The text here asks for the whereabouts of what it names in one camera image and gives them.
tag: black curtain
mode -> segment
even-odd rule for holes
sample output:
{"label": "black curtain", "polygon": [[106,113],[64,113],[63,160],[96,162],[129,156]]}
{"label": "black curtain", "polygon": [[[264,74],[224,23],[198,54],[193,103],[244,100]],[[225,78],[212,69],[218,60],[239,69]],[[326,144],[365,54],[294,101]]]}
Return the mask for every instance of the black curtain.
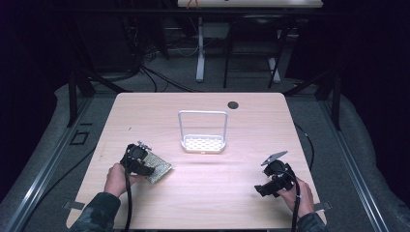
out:
{"label": "black curtain", "polygon": [[354,47],[340,74],[341,93],[363,119],[377,167],[391,190],[410,206],[410,15],[406,6],[405,0],[324,1],[324,11],[362,16],[310,21],[295,45],[286,77],[310,79],[328,70],[352,36]]}
{"label": "black curtain", "polygon": [[54,91],[67,83],[70,63],[38,1],[0,6],[0,200],[38,145],[56,106]]}

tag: metal bar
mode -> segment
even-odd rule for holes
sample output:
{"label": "metal bar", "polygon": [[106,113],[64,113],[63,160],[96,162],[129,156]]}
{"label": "metal bar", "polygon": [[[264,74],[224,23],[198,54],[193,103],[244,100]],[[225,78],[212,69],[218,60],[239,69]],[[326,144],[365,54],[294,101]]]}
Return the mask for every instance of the metal bar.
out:
{"label": "metal bar", "polygon": [[95,80],[99,81],[99,83],[101,83],[105,87],[108,87],[109,89],[115,91],[117,94],[130,93],[131,92],[129,90],[125,90],[125,89],[121,88],[118,85],[113,84],[111,81],[108,81],[108,80],[104,79],[102,76],[100,76],[96,72],[90,71],[88,69],[82,69],[81,71],[86,73],[87,75],[89,75],[91,78],[94,78]]}
{"label": "metal bar", "polygon": [[202,17],[198,19],[198,64],[196,67],[196,81],[204,81],[205,72],[205,54],[204,54],[204,34]]}
{"label": "metal bar", "polygon": [[340,73],[336,73],[335,76],[335,89],[332,98],[332,122],[334,123],[336,129],[340,131],[339,115],[340,115]]}
{"label": "metal bar", "polygon": [[75,127],[78,125],[79,119],[82,115],[84,115],[90,106],[91,101],[91,99],[85,99],[81,104],[78,110],[78,120],[74,122],[73,127],[67,128],[64,132],[53,155],[48,159],[42,170],[39,172],[39,175],[27,191],[12,219],[9,221],[5,231],[21,231],[23,229],[24,224],[29,219],[32,211],[36,207],[36,204],[41,199],[48,182],[51,180],[52,174],[63,156],[62,153],[68,144],[68,141],[70,141],[70,138],[74,135]]}
{"label": "metal bar", "polygon": [[73,122],[75,122],[78,117],[77,111],[77,96],[76,96],[76,85],[75,85],[75,75],[77,73],[72,72],[69,76],[69,98],[70,98],[70,121],[67,127],[71,127]]}
{"label": "metal bar", "polygon": [[284,8],[262,8],[251,9],[224,9],[212,8],[201,10],[186,10],[186,9],[64,9],[51,8],[48,9],[51,13],[58,13],[59,15],[141,15],[141,16],[218,16],[228,17],[233,15],[248,15],[252,14],[271,14],[271,15],[293,15],[302,18],[326,18],[326,19],[340,19],[341,17],[350,17],[360,15],[356,12],[324,12],[321,9],[284,9]]}
{"label": "metal bar", "polygon": [[332,132],[334,133],[335,138],[339,144],[339,147],[342,152],[342,158],[346,169],[350,175],[350,179],[353,182],[353,185],[356,188],[357,193],[363,203],[367,216],[370,220],[371,225],[374,228],[374,231],[388,232],[389,228],[387,227],[383,217],[380,214],[380,211],[377,207],[377,204],[371,194],[370,190],[367,187],[365,179],[362,176],[362,173],[353,158],[352,152],[349,149],[346,140],[344,139],[343,133],[341,130],[337,130],[331,118],[331,109],[323,101],[319,101],[319,106],[325,114],[327,123],[329,124]]}

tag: camera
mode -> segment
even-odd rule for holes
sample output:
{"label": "camera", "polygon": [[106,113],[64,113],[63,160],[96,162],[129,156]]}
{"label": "camera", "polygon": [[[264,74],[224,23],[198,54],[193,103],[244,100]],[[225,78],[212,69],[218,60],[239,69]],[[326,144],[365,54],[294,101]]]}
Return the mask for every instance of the camera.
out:
{"label": "camera", "polygon": [[140,141],[138,141],[138,145],[130,144],[120,163],[130,174],[133,172],[141,176],[150,176],[154,173],[155,168],[146,165],[145,159],[148,156],[148,150],[151,148]]}
{"label": "camera", "polygon": [[293,182],[296,181],[295,173],[290,165],[284,164],[278,159],[270,162],[263,172],[268,177],[272,176],[272,181],[263,186],[254,186],[262,196],[272,194],[274,197],[278,197],[278,190],[290,190],[293,188]]}

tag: black circle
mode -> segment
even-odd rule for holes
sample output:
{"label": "black circle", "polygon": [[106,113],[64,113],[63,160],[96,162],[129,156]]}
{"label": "black circle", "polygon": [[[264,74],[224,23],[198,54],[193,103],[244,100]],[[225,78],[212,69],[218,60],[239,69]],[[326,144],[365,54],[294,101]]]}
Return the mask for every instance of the black circle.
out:
{"label": "black circle", "polygon": [[228,103],[228,107],[229,107],[230,109],[236,109],[236,108],[239,107],[239,104],[238,104],[237,102],[235,102],[235,101],[230,101],[230,102]]}

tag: black wire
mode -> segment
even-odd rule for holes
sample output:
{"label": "black wire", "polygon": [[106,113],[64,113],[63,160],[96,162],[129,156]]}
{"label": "black wire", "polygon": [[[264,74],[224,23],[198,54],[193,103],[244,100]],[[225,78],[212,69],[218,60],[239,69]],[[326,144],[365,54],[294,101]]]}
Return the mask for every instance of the black wire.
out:
{"label": "black wire", "polygon": [[169,86],[169,82],[166,81],[166,85],[165,85],[165,87],[163,87],[163,89],[161,90],[161,92],[162,92],[162,93],[165,92],[165,90],[168,88],[168,86]]}
{"label": "black wire", "polygon": [[159,72],[155,72],[155,71],[153,71],[153,70],[148,69],[147,67],[145,67],[145,66],[143,66],[143,65],[141,65],[141,69],[144,70],[144,71],[146,71],[146,72],[149,72],[149,73],[152,73],[152,74],[156,75],[157,77],[159,77],[159,78],[165,80],[165,81],[168,82],[169,84],[171,84],[171,85],[173,85],[173,86],[175,86],[175,87],[177,87],[177,88],[179,88],[179,89],[181,89],[181,90],[188,91],[188,92],[202,92],[202,91],[195,90],[195,89],[191,89],[191,88],[189,88],[189,87],[187,87],[187,86],[184,86],[184,85],[178,83],[177,81],[175,81],[175,80],[173,80],[173,79],[170,79],[170,78],[166,77],[165,75],[163,75],[163,74],[161,74],[161,73],[159,73]]}
{"label": "black wire", "polygon": [[286,174],[290,178],[292,178],[292,181],[293,183],[295,183],[295,186],[296,186],[295,207],[293,208],[293,215],[292,215],[292,232],[296,232],[296,222],[298,221],[299,205],[301,204],[301,188],[296,178],[292,176],[290,173],[285,172],[285,171],[280,171],[280,170],[278,170],[278,172]]}
{"label": "black wire", "polygon": [[157,48],[154,46],[148,47],[146,49],[144,49],[144,60],[143,61],[147,61],[147,62],[151,62],[153,60],[155,60],[157,58]]}
{"label": "black wire", "polygon": [[130,185],[130,174],[129,174],[129,169],[128,169],[128,159],[125,160],[125,165],[124,165],[124,175],[126,178],[126,189],[127,189],[127,197],[128,197],[128,215],[127,215],[127,224],[126,228],[124,229],[125,232],[128,232],[130,230],[130,223],[131,223],[131,217],[132,217],[132,195],[131,195],[131,185]]}
{"label": "black wire", "polygon": [[133,71],[130,71],[128,73],[126,73],[125,75],[122,76],[117,76],[117,77],[105,77],[104,79],[109,80],[111,82],[117,82],[117,81],[121,81],[121,80],[126,80],[126,79],[130,79],[133,76],[138,74],[138,69],[135,69]]}
{"label": "black wire", "polygon": [[155,82],[155,80],[153,79],[153,77],[151,77],[151,75],[149,75],[144,69],[142,69],[142,71],[143,71],[146,75],[148,75],[148,77],[151,79],[151,81],[152,81],[153,84],[154,84],[154,93],[157,93],[157,90],[158,90],[158,88],[157,88],[157,83]]}
{"label": "black wire", "polygon": [[311,168],[313,166],[313,162],[314,162],[314,147],[313,147],[313,143],[310,140],[310,137],[308,136],[308,134],[301,128],[301,126],[299,126],[298,124],[296,124],[295,122],[293,122],[293,124],[296,126],[296,128],[298,128],[303,134],[304,136],[307,138],[308,143],[310,144],[310,149],[311,149],[311,159],[310,159],[310,164],[308,166],[308,170],[311,171]]}
{"label": "black wire", "polygon": [[78,167],[83,161],[85,161],[85,159],[87,159],[93,152],[94,150],[96,150],[95,146],[90,152],[88,152],[88,154],[82,158],[76,165],[74,165],[72,168],[70,168],[62,177],[60,177],[60,179],[58,179],[54,185],[52,185],[44,194],[43,196],[39,199],[39,201],[37,202],[36,206],[34,207],[34,209],[31,211],[30,215],[28,216],[28,218],[25,220],[23,226],[21,227],[21,231],[24,231],[24,228],[26,227],[26,225],[28,224],[28,221],[30,220],[30,218],[34,215],[34,212],[39,208],[40,204],[43,202],[43,200],[50,194],[50,192],[67,176],[69,175],[76,167]]}

